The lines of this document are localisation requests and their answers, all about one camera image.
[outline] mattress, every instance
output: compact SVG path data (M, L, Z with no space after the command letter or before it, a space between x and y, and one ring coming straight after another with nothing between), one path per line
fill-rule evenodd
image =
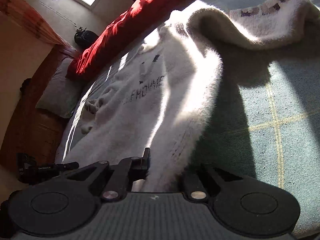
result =
M199 1L228 11L265 0ZM311 1L320 6L320 0ZM181 9L188 10L193 2ZM300 44L270 51L230 50L230 46L215 43L222 59L224 53L232 54L238 64L234 68L224 62L226 69L230 68L223 76L210 125L192 158L194 164L217 163L292 193L301 207L294 231L298 237L320 231L319 30L320 25L307 26L306 38ZM101 94L143 40L136 40L84 88L57 150L57 163L84 136L79 121L84 102Z

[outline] curtain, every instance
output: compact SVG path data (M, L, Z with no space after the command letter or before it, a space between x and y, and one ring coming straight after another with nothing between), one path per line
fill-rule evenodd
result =
M25 0L0 0L0 11L39 40L69 46Z

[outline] wooden bed frame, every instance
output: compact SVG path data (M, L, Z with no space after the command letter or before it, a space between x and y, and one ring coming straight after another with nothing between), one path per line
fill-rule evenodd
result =
M78 55L71 47L55 45L33 75L13 112L1 146L0 165L9 171L18 173L18 152L33 156L38 164L54 162L68 119L35 106L60 62Z

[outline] red pillow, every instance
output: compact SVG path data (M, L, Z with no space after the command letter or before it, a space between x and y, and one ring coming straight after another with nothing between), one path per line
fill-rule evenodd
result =
M89 81L130 42L185 0L136 0L70 64L67 77Z

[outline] black bag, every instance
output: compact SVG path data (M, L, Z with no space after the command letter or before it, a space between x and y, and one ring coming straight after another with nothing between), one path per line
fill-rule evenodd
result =
M75 42L82 49L89 48L99 38L97 34L92 31L80 31L75 34Z

